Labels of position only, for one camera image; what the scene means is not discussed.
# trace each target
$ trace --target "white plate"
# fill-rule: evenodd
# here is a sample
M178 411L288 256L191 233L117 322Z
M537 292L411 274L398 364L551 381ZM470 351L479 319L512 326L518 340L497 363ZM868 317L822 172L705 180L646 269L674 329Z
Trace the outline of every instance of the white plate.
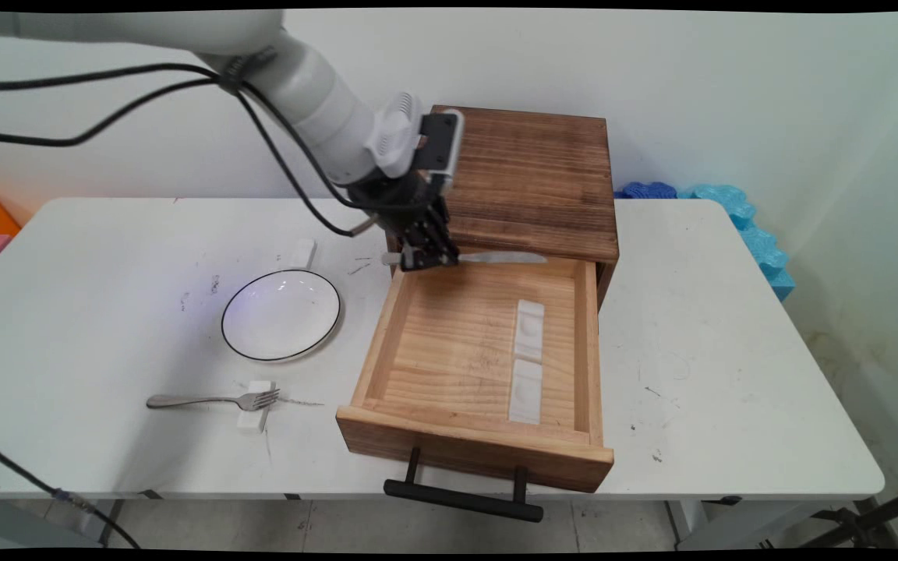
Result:
M221 333L239 355L282 360L316 347L338 323L341 302L327 278L278 270L246 284L221 317Z

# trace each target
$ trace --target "white table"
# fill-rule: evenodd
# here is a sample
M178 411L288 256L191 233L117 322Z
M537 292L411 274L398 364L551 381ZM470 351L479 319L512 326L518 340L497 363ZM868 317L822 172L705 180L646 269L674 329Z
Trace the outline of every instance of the white table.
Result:
M361 220L315 203L335 223ZM614 203L621 256L599 342L616 463L594 495L529 494L691 499L676 503L691 548L751 545L816 501L881 490L876 462L726 213L705 201ZM221 338L222 309L247 281L282 269L301 237L317 240L311 270L342 297L338 331L293 362L236 355ZM0 255L0 450L90 498L382 494L406 464L348 452L334 413L352 397L384 303L383 251L379 228L339 238L298 199L48 203ZM307 404L274 405L260 436L239 433L231 406L143 406L154 393L240 392L253 379ZM417 480L511 491L431 467ZM695 531L696 501L730 495L744 502ZM0 498L42 496L0 465Z

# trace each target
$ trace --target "black cable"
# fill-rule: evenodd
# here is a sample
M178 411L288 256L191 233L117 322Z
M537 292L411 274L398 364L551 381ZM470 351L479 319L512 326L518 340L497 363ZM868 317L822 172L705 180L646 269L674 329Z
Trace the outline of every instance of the black cable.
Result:
M286 132L289 132L290 137L293 138L293 142L296 142L296 146L300 146L300 150L302 150L303 155L307 157L307 160L310 161L314 171L317 171L317 177L320 177L321 182L324 183L324 187L327 187L328 192L331 192L331 195L334 196L335 199L338 199L338 202L342 203L343 206L348 206L349 209L379 210L379 212L413 212L413 210L427 209L431 203L434 203L436 199L438 199L439 195L436 192L436 194L431 196L428 201L414 203L414 205L360 205L360 203L348 201L348 199L343 198L334 185L331 184L331 180L329 180L327 174L324 173L324 169L322 169L320 163L317 162L317 158L314 157L313 153L310 153L310 148L307 148L306 143L303 142L303 139L297 134L296 129L293 128L293 125L289 123L289 120L284 117L281 111L279 111L277 107L265 97L264 93L261 93L259 88L252 85L251 82L242 82L242 88L256 97L261 105L272 114L272 117L275 117L277 121L279 121L279 124L284 126Z
M97 81L98 79L110 79L110 78L118 78L122 76L131 76L135 74L145 74L152 72L160 72L160 71L168 71L168 70L178 70L178 71L189 71L196 72L197 74L203 74L206 76L204 79L194 79L189 82L182 82L179 84L174 84L171 86L166 86L165 88L161 88L152 93L147 93L147 95L140 97L139 99L134 100L128 105L122 107L120 110L117 110L113 115L104 118L102 122L94 125L93 128L90 128L88 131L83 132L83 134L78 135L77 137L73 137L70 139L47 139L40 137L25 137L19 135L6 135L0 133L0 142L4 143L21 143L21 145L28 146L77 146L79 143L84 143L89 139L95 137L99 132L104 131L109 125L118 121L119 118L124 117L130 111L135 110L136 108L142 106L143 104L150 102L154 99L157 99L161 96L167 95L171 92L179 91L186 88L192 88L192 86L202 86L207 84L214 84L217 82L218 74L210 71L209 69L199 67L196 65L189 64L179 64L179 63L161 63L161 64L153 64L153 65L143 65L138 67L128 67L121 68L115 70L108 70L103 72L92 72L87 74L78 74L71 76L62 76L56 78L43 78L43 79L22 79L22 81L13 81L13 82L0 82L0 92L2 91L15 91L15 90L25 90L25 89L34 89L34 88L46 88L46 86L64 86L71 84L78 84L82 82L92 82ZM278 119L279 123L281 123L286 131L289 132L290 137L292 137L297 146L299 146L300 150L304 153L304 156L307 157L311 166L313 166L314 171L316 171L320 180L324 183L325 187L327 187L328 192L334 196L335 199L338 200L339 203L343 206L351 207L352 209L359 210L374 210L374 212L414 212L414 210L424 210L431 203L434 203L436 199L438 199L438 194L434 194L431 196L428 201L424 201L421 203L414 203L414 205L360 205L360 203L353 203L348 201L348 199L343 198L342 195L339 194L338 190L331 184L331 180L328 180L327 174L324 173L324 170L321 169L320 163L317 162L317 158L313 156L313 153L310 152L310 148L303 142L303 139L300 138L298 132L296 132L293 125L289 123L289 120L274 106L270 101L257 89L255 86L250 84L249 82L243 82L242 88L245 88L246 91L252 93L256 99L259 99L263 106L267 108L268 111L274 115L275 118ZM263 137L265 143L270 147L272 155L274 155L275 159L279 163L279 167L281 167L282 171L286 174L286 177L289 178L289 181L293 184L293 189L295 189L296 194L300 196L300 199L303 201L304 205L307 206L307 209L310 210L310 213L313 214L314 217L320 221L321 224L324 224L328 230L333 231L335 234L346 235L346 237L353 237L353 235L358 234L357 231L346 231L341 228L335 227L330 221L325 219L324 216L321 216L320 212L317 212L317 209L313 206L313 204L307 198L305 192L303 192L302 187L300 187L299 182L296 181L296 178L293 177L292 172L289 170L289 167L286 166L284 160L282 160L282 156L279 155L278 149L275 148L275 143L272 142L270 136L265 132L265 128L261 125L261 121L256 114L253 113L252 108L247 104L246 100L243 99L243 96L238 93L239 100L242 100L242 105L245 106L246 111L249 112L249 116L252 117L254 124L259 129L261 137Z
M159 90L154 90L154 92L140 96L140 98L135 99L124 107L121 107L121 109L118 109L113 115L104 118L104 120L100 121L99 124L96 124L95 127L90 128L88 131L82 132L81 135L72 137L70 139L45 139L40 137L4 135L0 133L0 142L24 143L24 145L28 146L77 146L80 143L84 143L89 139L92 139L97 134L99 134L99 132L103 132L104 129L109 127L109 125L117 122L119 118L124 117L130 111L134 111L136 108L142 106L147 102L170 94L172 92L178 92L179 90L184 90L186 88L193 88L194 86L206 86L207 84L215 84L216 82L217 79L215 78L190 79L189 82L179 82L179 84L172 84L171 86L165 86L164 88L161 88Z
M23 478L26 479L28 482L31 482L35 486L39 487L40 490L51 495L51 498L55 498L57 500L71 503L72 505L75 505L75 507L81 508L82 510L85 510L92 514L95 514L96 518L99 518L103 522L109 524L110 527L115 530L115 532L117 532L118 534L120 534L122 536L122 538L127 540L127 543L131 544L131 547L133 547L134 549L140 549L140 546L138 545L138 543L136 543L136 541L134 541L134 538L132 538L131 535L129 535L127 532L125 532L124 529L122 529L120 527L120 525L115 523L114 520L111 519L109 516L104 515L102 512L97 510L94 505L86 502L85 499L82 499L81 497L78 497L77 495L73 495L72 493L68 493L68 491L65 491L61 488L53 488L50 485L48 485L47 483L41 482L41 480L38 479L35 475L32 475L32 473L30 473L29 471L27 471L25 469L22 469L21 466L18 465L18 463L11 461L11 459L6 457L6 455L3 454L2 452L0 452L0 463L5 465L7 468L13 470L14 472L18 473L18 475L23 476Z
M120 78L122 76L163 72L167 70L196 72L196 74L203 74L207 78L217 78L217 73L215 73L213 70L204 68L202 66L196 66L195 64L160 63L146 64L143 66L131 66L127 68L117 68L115 70L104 70L102 72L89 72L86 74L60 76L57 78L18 79L18 81L13 82L0 82L0 92L49 88L50 86L68 86L71 84L80 84L82 82L95 82L97 81L97 79Z
M289 182L293 184L293 189L296 191L296 195L299 195L299 198L303 201L304 205L307 206L307 210L310 210L310 213L313 214L314 217L320 221L321 224L324 224L324 227L328 228L328 230L333 231L338 235L347 235L347 237L352 238L354 233L349 230L342 230L339 227L334 226L330 221L325 219L324 216L321 216L321 213L317 212L314 205L310 202L310 199L307 199L307 195L303 192L303 188L300 187L299 182L296 181L296 178L293 177L292 171L289 171L289 166L286 166L284 160L282 160L282 156L279 155L279 150L275 148L275 143L272 142L272 139L268 135L268 132L265 132L265 127L261 124L261 120L259 116L256 115L256 112L252 109L252 104L249 103L249 100L245 99L241 93L238 95L238 100L242 102L242 106L245 107L245 111L249 112L249 117L252 118L254 124L256 124L256 128L259 129L259 134L261 138L264 139L265 143L268 145L268 149L270 149L272 153L272 157L275 157L275 160L279 163L279 167L282 168L282 171L286 174L286 178L288 178Z

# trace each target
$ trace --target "drawer handle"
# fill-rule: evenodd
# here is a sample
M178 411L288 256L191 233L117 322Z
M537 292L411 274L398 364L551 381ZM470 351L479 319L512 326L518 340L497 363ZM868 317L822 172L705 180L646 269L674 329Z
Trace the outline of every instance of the drawer handle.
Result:
M415 447L411 450L411 461L407 464L407 476L403 482L396 479L386 480L384 493L391 497L451 506L526 522L542 521L543 508L525 502L525 479L528 470L523 466L514 469L514 495L512 500L508 501L414 483L414 473L417 470L418 456L420 455L421 448Z

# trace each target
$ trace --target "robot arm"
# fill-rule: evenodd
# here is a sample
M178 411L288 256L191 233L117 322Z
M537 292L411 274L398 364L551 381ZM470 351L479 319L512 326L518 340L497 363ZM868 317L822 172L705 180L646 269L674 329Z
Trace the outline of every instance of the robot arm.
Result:
M292 124L332 184L345 188L401 242L403 269L456 265L459 251L449 238L443 196L459 157L462 115L423 117L420 100L410 93L397 93L382 111L370 110L320 53L290 36L281 22L282 10L0 12L0 35L186 49L220 74L248 57L270 54L243 79ZM431 204L421 207L425 201Z

